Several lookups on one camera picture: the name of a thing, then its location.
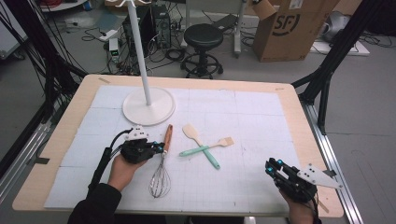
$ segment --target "black stool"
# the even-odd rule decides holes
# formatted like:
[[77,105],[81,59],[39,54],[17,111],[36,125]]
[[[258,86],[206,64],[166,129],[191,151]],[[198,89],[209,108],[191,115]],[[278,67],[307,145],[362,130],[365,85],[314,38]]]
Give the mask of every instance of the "black stool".
[[[206,54],[208,50],[222,43],[223,35],[221,30],[210,24],[196,24],[187,28],[184,32],[184,40],[195,48],[195,53],[185,58],[180,65],[182,70],[189,72],[186,77],[190,77],[190,75],[198,77],[209,76],[210,79],[213,79],[213,73],[223,73],[223,68],[219,61],[212,55]],[[192,60],[194,57],[199,58],[198,62]]]

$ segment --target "floor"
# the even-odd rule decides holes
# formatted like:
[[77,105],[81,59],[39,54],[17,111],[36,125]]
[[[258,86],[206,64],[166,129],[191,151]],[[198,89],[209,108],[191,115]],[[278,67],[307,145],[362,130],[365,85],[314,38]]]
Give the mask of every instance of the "floor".
[[[89,13],[101,20],[103,9]],[[208,21],[196,13],[197,20]],[[118,18],[114,28],[122,22]],[[246,18],[243,27],[254,26],[255,18]],[[106,52],[99,41],[82,41],[85,29],[63,32],[67,49],[89,73],[103,73],[106,69]],[[223,64],[224,74],[214,79],[257,82],[291,83],[315,71],[324,55],[309,53],[304,61],[259,63],[250,47],[243,45],[238,59],[233,56],[233,40],[226,35],[224,42],[211,53]],[[364,223],[395,223],[396,191],[394,170],[396,165],[396,48],[381,48],[363,43],[369,57],[347,56],[336,70],[330,89],[326,130],[335,156],[343,170],[349,189]],[[149,76],[184,77],[179,63],[147,62]],[[12,146],[23,128],[44,101],[38,78],[29,60],[9,58],[0,62],[0,159]],[[18,212],[12,201],[28,176],[27,165],[8,196],[0,200],[0,223],[65,223],[68,213]],[[184,217],[168,217],[169,223],[182,223]],[[284,218],[257,217],[257,223],[286,223]],[[324,223],[348,223],[347,218],[324,218]]]

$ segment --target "sleeve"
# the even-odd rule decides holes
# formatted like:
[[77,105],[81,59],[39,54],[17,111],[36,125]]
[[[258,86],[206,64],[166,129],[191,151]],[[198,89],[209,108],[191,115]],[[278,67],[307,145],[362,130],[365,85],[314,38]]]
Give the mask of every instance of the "sleeve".
[[99,184],[90,198],[79,202],[69,217],[68,224],[114,223],[114,212],[121,193],[107,184]]

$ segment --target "spatula with green handle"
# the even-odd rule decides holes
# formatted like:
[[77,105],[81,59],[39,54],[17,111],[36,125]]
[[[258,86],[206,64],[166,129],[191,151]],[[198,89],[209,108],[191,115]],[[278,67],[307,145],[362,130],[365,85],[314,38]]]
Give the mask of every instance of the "spatula with green handle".
[[[183,126],[183,133],[186,134],[187,137],[195,140],[195,142],[198,144],[198,146],[202,147],[204,144],[198,139],[198,132],[195,130],[195,128],[191,124],[186,124]],[[206,155],[207,159],[212,163],[212,165],[216,169],[220,169],[220,165],[218,161],[210,154],[210,152],[207,149],[203,150],[204,154]]]
[[216,144],[211,145],[211,146],[203,146],[203,147],[198,147],[198,148],[193,148],[190,150],[186,150],[186,151],[182,151],[180,152],[178,155],[181,157],[185,157],[185,156],[190,156],[194,153],[203,151],[205,149],[209,149],[211,147],[227,147],[233,144],[233,139],[231,137],[226,137],[226,138],[222,138],[220,139]]

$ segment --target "hand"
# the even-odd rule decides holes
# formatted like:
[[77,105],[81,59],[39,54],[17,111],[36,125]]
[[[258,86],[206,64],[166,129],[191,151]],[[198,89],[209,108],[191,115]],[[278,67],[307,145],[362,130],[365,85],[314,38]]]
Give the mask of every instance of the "hand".
[[296,203],[288,197],[282,190],[279,191],[282,197],[289,205],[289,219],[291,224],[312,224],[314,223],[314,214],[310,207],[314,207],[312,201],[309,204]]
[[134,172],[147,161],[132,164],[126,161],[121,155],[114,158],[111,165],[110,178],[107,184],[120,192],[131,182]]

